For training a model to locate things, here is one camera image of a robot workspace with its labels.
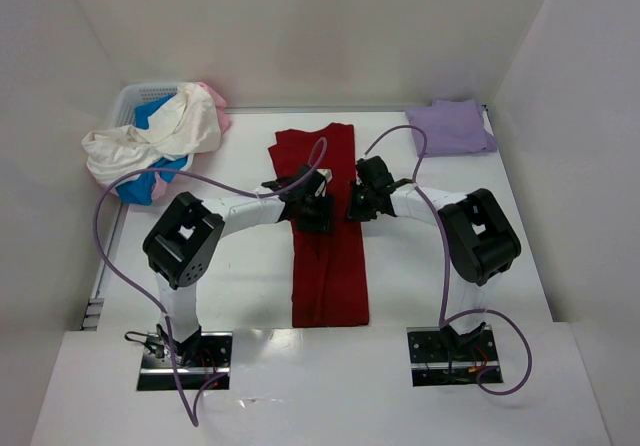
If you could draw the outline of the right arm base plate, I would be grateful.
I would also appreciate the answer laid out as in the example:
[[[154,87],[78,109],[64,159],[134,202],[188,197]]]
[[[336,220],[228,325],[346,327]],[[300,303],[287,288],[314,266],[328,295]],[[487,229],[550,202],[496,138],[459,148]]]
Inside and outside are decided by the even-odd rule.
[[[471,338],[456,342],[454,331],[410,328],[407,343],[414,387],[502,384],[492,328],[485,325]]]

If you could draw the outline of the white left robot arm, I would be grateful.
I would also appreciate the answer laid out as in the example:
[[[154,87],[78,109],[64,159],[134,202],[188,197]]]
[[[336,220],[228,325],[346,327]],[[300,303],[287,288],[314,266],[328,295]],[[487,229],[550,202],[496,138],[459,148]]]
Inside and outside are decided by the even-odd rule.
[[[292,177],[261,184],[249,195],[206,204],[189,192],[170,203],[143,242],[156,275],[162,306],[157,332],[167,353],[189,363],[201,349],[197,283],[209,268],[219,241],[246,229],[293,222],[304,232],[331,230],[333,195],[329,169],[303,165]]]

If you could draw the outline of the red t shirt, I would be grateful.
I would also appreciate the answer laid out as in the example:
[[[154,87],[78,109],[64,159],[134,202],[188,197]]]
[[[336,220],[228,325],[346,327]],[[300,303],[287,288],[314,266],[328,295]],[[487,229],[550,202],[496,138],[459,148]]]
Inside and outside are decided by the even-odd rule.
[[[350,183],[356,179],[354,127],[331,123],[315,132],[279,131],[269,154],[276,174],[290,176],[307,162],[321,137],[327,139],[328,148],[320,166],[333,175],[328,185],[334,199],[332,232],[292,229],[292,326],[365,326],[370,314],[362,229],[345,220]]]

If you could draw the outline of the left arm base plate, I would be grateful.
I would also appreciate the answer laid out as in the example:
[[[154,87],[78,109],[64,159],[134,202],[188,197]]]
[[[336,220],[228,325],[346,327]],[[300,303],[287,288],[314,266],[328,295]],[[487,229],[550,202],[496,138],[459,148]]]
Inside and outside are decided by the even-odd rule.
[[[175,391],[169,351],[157,334],[128,331],[125,340],[143,346],[136,390]],[[233,336],[231,332],[204,332],[198,350],[186,361],[177,359],[184,390],[228,390],[230,387]]]

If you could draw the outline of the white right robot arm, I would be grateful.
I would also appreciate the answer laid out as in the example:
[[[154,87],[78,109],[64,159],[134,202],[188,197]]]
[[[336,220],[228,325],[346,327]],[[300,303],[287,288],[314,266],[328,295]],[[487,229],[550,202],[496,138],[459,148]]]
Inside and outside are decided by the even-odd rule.
[[[440,338],[452,354],[471,347],[485,328],[489,293],[521,254],[493,193],[484,188],[454,193],[395,180],[380,157],[363,158],[350,183],[346,219],[367,222],[380,215],[430,224],[444,235]]]

